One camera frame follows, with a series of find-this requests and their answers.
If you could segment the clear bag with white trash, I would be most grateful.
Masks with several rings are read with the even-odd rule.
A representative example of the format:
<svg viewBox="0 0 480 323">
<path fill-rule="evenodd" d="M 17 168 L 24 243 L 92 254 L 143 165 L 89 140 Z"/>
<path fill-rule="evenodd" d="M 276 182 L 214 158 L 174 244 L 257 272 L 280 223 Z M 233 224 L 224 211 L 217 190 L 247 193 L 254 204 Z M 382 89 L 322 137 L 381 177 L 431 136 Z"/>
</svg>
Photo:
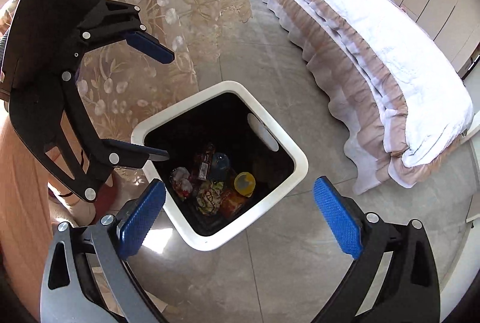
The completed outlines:
<svg viewBox="0 0 480 323">
<path fill-rule="evenodd" d="M 193 192 L 190 173 L 186 168 L 178 167 L 172 171 L 171 184 L 173 190 L 181 200 L 187 199 Z"/>
</svg>

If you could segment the green red wrapper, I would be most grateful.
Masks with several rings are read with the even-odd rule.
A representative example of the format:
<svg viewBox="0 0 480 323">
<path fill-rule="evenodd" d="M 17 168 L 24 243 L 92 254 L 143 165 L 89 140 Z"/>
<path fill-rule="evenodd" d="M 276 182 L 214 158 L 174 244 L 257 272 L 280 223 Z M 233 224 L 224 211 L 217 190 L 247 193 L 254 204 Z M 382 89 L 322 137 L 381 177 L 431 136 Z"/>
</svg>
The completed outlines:
<svg viewBox="0 0 480 323">
<path fill-rule="evenodd" d="M 224 183 L 204 181 L 196 196 L 197 207 L 204 215 L 216 215 L 222 201 Z"/>
</svg>

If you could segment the orange label plastic bottle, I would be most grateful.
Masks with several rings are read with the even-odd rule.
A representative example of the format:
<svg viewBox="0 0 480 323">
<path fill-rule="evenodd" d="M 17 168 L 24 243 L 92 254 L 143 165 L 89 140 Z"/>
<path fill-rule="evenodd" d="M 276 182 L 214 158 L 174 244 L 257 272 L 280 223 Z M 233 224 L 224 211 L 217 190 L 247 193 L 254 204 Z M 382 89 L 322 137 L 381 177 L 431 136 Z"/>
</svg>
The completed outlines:
<svg viewBox="0 0 480 323">
<path fill-rule="evenodd" d="M 213 155 L 208 176 L 211 181 L 222 181 L 224 183 L 219 213 L 226 220 L 232 220 L 246 204 L 247 199 L 241 196 L 233 186 L 237 174 L 233 171 L 233 168 L 230 167 L 230 159 L 226 154 L 215 153 Z"/>
</svg>

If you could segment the white square trash bin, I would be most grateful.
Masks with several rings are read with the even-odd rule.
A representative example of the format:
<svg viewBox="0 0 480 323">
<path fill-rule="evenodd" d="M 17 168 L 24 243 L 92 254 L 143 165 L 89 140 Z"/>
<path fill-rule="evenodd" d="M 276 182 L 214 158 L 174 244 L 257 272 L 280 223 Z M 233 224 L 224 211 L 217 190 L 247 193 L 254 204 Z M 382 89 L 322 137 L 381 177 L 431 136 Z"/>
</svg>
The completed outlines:
<svg viewBox="0 0 480 323">
<path fill-rule="evenodd" d="M 212 251 L 253 224 L 301 182 L 304 152 L 241 84 L 223 81 L 152 115 L 134 144 L 165 150 L 148 180 L 167 190 L 163 210 L 182 239 Z"/>
</svg>

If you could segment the beige floral embroidered tablecloth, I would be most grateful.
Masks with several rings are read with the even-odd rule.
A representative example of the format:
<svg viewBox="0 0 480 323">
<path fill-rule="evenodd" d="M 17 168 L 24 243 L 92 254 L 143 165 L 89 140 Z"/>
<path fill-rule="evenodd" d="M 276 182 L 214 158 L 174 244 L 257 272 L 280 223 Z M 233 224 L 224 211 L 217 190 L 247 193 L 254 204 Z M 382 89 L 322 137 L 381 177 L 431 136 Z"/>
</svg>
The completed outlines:
<svg viewBox="0 0 480 323">
<path fill-rule="evenodd" d="M 175 54 L 162 64 L 129 46 L 125 39 L 85 53 L 76 87 L 98 136 L 130 143 L 138 123 L 193 94 L 194 66 L 216 54 L 227 15 L 245 20 L 248 0 L 109 0 L 133 5 L 146 33 Z M 1 8 L 1 33 L 7 37 L 19 0 Z"/>
</svg>

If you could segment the yellow cup on table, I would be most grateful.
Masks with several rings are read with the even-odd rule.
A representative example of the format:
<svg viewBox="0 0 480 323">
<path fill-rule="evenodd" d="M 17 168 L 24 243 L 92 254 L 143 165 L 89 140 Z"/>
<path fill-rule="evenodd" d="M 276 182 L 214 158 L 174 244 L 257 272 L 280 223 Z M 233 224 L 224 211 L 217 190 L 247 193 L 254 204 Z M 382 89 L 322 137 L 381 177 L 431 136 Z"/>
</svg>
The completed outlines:
<svg viewBox="0 0 480 323">
<path fill-rule="evenodd" d="M 249 172 L 240 172 L 235 177 L 233 186 L 239 194 L 244 197 L 250 198 L 256 187 L 256 179 Z"/>
</svg>

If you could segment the bed with lavender duvet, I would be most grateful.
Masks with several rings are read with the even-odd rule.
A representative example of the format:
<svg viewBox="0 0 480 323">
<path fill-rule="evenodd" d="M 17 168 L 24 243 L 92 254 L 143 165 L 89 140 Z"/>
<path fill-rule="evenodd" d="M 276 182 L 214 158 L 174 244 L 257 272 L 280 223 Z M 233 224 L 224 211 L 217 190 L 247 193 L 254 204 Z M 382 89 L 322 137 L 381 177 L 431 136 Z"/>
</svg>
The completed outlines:
<svg viewBox="0 0 480 323">
<path fill-rule="evenodd" d="M 473 103 L 443 52 L 394 0 L 264 0 L 350 136 L 353 190 L 425 180 L 456 149 Z"/>
</svg>

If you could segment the beige built-in wardrobe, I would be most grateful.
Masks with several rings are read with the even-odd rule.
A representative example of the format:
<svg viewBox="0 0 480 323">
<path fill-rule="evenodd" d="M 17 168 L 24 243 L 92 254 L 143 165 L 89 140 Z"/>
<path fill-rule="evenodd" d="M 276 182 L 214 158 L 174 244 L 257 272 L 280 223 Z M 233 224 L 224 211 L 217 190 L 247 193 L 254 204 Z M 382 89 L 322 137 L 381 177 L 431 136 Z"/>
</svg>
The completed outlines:
<svg viewBox="0 0 480 323">
<path fill-rule="evenodd" d="M 459 72 L 479 44 L 479 0 L 403 0 L 402 6 Z"/>
</svg>

